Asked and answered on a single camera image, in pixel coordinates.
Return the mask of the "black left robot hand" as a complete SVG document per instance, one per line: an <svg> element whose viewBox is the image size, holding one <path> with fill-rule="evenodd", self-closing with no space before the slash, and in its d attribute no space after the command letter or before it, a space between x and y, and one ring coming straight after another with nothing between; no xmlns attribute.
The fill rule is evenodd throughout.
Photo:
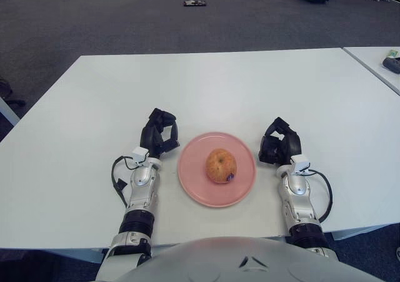
<svg viewBox="0 0 400 282"><path fill-rule="evenodd" d="M166 127L171 128L170 138L163 140L162 133ZM178 146L176 117L169 112L155 108L142 129L140 147L149 151L150 158L159 159L163 153L170 152Z"/></svg>

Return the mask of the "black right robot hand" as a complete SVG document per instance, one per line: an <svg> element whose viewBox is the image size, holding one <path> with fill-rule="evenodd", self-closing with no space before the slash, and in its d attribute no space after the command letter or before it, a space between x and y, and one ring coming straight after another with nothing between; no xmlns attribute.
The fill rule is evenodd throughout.
<svg viewBox="0 0 400 282"><path fill-rule="evenodd" d="M297 132L293 131L285 120L277 117L261 139L258 153L260 162L287 165L291 164L292 156L299 154L302 154L302 151Z"/></svg>

